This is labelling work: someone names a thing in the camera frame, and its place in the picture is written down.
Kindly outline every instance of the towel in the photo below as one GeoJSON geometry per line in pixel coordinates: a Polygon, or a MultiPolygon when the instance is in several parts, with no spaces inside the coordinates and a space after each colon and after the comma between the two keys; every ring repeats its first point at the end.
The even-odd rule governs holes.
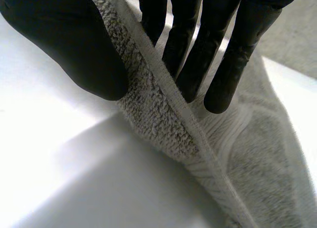
{"type": "Polygon", "coordinates": [[[285,108],[257,51],[229,109],[212,114],[204,94],[187,104],[125,0],[93,0],[129,77],[117,105],[135,132],[182,163],[228,215],[228,228],[317,227],[316,196],[285,108]]]}

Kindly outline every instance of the black rubber glove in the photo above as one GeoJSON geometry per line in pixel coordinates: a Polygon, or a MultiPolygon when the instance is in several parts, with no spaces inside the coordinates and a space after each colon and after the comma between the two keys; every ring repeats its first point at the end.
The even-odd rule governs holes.
{"type": "MultiPolygon", "coordinates": [[[[282,8],[292,1],[203,0],[197,39],[176,79],[192,39],[201,0],[171,0],[174,21],[163,61],[176,79],[184,99],[190,103],[196,98],[228,24],[241,2],[228,48],[204,99],[208,111],[215,114],[224,112],[231,103],[243,70],[261,36],[278,18],[282,8]]],[[[163,30],[166,4],[167,0],[140,0],[142,14],[147,16],[142,18],[142,25],[154,45],[163,30]]]]}
{"type": "Polygon", "coordinates": [[[126,94],[126,69],[92,0],[0,0],[0,12],[81,88],[110,101],[126,94]]]}

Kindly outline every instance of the gloved hand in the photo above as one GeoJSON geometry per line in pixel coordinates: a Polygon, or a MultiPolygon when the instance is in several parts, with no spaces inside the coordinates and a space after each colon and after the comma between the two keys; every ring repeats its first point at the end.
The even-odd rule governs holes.
{"type": "Polygon", "coordinates": [[[110,101],[126,94],[126,69],[92,0],[0,0],[0,12],[81,88],[110,101]]]}
{"type": "MultiPolygon", "coordinates": [[[[192,102],[238,8],[234,30],[221,64],[205,95],[205,108],[215,114],[230,105],[243,69],[264,32],[293,0],[203,0],[201,26],[180,71],[196,26],[201,0],[171,0],[174,15],[163,58],[184,99],[192,102]]],[[[167,0],[139,0],[142,25],[155,45],[166,16],[167,0]]]]}

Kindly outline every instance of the folded towel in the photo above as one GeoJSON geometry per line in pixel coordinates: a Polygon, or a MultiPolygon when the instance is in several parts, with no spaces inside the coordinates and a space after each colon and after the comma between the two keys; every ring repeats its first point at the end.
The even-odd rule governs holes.
{"type": "Polygon", "coordinates": [[[129,91],[117,102],[125,118],[191,172],[229,215],[227,227],[316,227],[305,159],[257,52],[229,109],[211,114],[203,98],[214,70],[188,105],[125,0],[94,2],[128,70],[129,91]]]}

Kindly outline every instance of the white surface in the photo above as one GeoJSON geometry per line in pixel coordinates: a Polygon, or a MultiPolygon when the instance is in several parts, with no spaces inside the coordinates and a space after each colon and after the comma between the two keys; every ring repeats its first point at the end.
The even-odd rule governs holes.
{"type": "MultiPolygon", "coordinates": [[[[179,164],[1,15],[0,62],[1,228],[223,227],[214,201],[179,164]]],[[[316,81],[264,63],[317,181],[316,81]]]]}

